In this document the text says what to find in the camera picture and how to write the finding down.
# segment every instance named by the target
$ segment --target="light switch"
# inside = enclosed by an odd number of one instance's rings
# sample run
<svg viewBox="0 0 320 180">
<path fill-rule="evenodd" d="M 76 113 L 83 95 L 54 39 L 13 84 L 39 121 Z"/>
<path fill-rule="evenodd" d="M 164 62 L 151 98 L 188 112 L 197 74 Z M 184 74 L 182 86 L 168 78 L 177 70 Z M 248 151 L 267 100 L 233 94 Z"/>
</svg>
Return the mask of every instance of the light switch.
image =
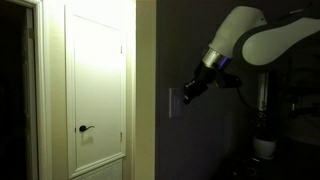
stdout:
<svg viewBox="0 0 320 180">
<path fill-rule="evenodd" d="M 182 89 L 169 88 L 169 118 L 180 116 L 182 105 Z"/>
</svg>

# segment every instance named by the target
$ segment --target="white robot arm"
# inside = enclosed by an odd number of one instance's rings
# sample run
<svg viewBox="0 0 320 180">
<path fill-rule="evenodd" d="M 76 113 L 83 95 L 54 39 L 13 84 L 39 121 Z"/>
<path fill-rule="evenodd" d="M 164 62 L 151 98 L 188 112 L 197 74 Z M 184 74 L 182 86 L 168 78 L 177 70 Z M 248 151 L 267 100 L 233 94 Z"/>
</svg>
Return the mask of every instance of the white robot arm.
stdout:
<svg viewBox="0 0 320 180">
<path fill-rule="evenodd" d="M 242 83 L 237 76 L 224 72 L 231 59 L 251 68 L 264 68 L 304 40 L 319 34 L 319 4 L 274 24 L 267 23 L 259 9 L 236 7 L 216 32 L 194 78 L 184 85 L 184 103 L 202 94 L 213 81 L 219 88 L 240 86 Z"/>
</svg>

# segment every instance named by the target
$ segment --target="door trim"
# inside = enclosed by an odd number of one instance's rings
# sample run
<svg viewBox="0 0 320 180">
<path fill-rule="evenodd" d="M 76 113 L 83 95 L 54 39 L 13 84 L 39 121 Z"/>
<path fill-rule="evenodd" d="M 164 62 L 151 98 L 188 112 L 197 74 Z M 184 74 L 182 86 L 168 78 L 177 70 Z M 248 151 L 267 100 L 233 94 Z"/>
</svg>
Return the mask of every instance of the door trim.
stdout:
<svg viewBox="0 0 320 180">
<path fill-rule="evenodd" d="M 43 0 L 7 0 L 31 8 L 35 30 L 35 74 L 38 132 L 39 179 L 52 180 L 52 139 L 50 116 L 50 67 L 48 61 L 48 28 L 46 25 L 46 4 Z"/>
</svg>

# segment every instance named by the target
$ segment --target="door handle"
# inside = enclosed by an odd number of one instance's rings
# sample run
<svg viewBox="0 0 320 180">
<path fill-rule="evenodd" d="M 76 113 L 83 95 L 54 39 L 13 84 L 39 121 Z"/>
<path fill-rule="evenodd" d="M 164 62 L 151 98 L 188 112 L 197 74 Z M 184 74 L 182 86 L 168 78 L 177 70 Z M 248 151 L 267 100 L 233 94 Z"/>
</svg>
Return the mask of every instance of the door handle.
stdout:
<svg viewBox="0 0 320 180">
<path fill-rule="evenodd" d="M 86 127 L 85 125 L 82 125 L 82 126 L 80 126 L 79 131 L 80 132 L 84 132 L 84 131 L 86 131 L 86 130 L 88 130 L 90 128 L 94 128 L 94 126 Z"/>
</svg>

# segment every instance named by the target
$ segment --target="doorway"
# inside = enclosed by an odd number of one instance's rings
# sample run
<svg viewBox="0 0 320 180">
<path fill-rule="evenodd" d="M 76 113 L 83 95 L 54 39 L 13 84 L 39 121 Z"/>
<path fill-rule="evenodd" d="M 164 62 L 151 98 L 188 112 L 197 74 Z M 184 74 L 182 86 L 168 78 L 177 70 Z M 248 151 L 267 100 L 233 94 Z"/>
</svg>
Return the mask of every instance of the doorway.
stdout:
<svg viewBox="0 0 320 180">
<path fill-rule="evenodd" d="M 32 9 L 0 2 L 1 179 L 38 179 L 32 19 Z"/>
</svg>

